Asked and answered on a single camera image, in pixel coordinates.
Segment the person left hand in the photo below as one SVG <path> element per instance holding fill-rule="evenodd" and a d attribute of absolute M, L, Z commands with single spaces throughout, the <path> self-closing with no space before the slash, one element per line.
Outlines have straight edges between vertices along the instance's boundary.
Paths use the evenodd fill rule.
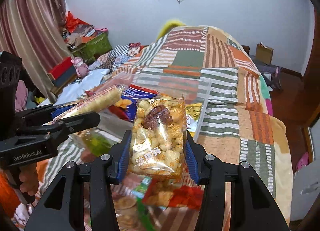
<path fill-rule="evenodd" d="M 22 193 L 27 193 L 30 196 L 33 196 L 37 193 L 39 188 L 39 179 L 38 173 L 36 169 L 37 163 L 32 163 L 29 165 L 25 165 L 20 167 L 20 191 Z"/>

